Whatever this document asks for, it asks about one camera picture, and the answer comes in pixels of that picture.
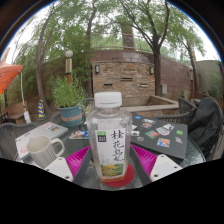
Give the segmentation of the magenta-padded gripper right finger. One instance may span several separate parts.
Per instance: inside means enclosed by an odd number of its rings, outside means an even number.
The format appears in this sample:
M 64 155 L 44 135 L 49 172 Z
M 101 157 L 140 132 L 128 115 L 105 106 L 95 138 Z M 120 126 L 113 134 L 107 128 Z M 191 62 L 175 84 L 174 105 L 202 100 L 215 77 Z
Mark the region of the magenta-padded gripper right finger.
M 155 155 L 134 145 L 130 147 L 130 156 L 143 186 L 182 169 L 165 154 Z

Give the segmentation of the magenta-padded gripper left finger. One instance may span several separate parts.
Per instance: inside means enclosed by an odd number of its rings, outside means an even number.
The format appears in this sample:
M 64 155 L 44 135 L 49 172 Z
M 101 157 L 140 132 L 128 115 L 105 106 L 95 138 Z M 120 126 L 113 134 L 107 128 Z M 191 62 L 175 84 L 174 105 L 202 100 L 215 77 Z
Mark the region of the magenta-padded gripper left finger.
M 67 158 L 58 157 L 45 171 L 81 186 L 91 159 L 92 152 L 87 146 Z

